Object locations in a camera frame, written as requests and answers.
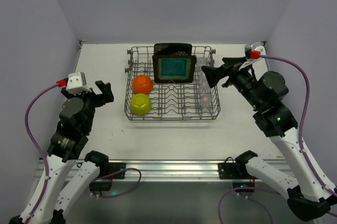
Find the orange bowl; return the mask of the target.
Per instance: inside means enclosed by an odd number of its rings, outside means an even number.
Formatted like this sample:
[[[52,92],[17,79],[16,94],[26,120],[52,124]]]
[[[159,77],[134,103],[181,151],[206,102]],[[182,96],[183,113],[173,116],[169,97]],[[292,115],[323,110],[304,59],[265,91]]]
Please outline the orange bowl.
[[[153,81],[147,75],[138,75],[132,82],[132,90],[135,94],[149,94],[153,90]]]

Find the teal glazed square plate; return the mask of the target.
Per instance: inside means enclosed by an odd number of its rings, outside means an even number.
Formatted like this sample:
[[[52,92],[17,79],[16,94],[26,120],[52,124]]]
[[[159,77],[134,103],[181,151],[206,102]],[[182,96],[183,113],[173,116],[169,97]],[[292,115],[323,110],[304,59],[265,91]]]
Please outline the teal glazed square plate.
[[[196,65],[193,55],[153,55],[154,82],[158,84],[192,83]]]

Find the black floral square plate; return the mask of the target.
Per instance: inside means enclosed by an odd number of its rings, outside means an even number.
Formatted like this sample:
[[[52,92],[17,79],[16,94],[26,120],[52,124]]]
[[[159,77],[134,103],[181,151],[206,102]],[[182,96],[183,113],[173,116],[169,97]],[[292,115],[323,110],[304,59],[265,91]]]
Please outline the black floral square plate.
[[[191,55],[192,44],[189,43],[156,43],[154,55]]]

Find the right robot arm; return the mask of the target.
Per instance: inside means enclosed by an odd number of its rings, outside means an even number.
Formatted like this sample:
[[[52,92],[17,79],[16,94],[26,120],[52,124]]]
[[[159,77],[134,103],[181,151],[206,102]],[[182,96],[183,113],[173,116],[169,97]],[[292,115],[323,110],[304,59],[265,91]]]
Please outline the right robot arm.
[[[302,123],[282,103],[289,89],[278,72],[267,71],[257,79],[253,61],[245,57],[224,58],[220,67],[202,66],[209,87],[227,78],[223,87],[234,86],[252,106],[258,128],[278,148],[294,176],[274,168],[253,151],[237,156],[232,163],[240,175],[258,178],[279,193],[302,221],[330,213],[336,204],[336,185],[319,167],[304,139]]]

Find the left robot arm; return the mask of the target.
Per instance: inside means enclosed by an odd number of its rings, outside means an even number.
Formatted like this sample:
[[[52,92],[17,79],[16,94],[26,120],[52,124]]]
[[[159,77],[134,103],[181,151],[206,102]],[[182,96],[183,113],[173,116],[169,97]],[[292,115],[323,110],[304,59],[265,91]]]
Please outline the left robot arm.
[[[65,223],[70,208],[90,183],[108,174],[108,156],[91,151],[77,174],[65,181],[88,142],[96,108],[114,101],[110,83],[96,81],[95,84],[100,94],[83,83],[75,85],[72,79],[58,81],[66,101],[47,154],[43,156],[45,169],[25,210],[10,223]]]

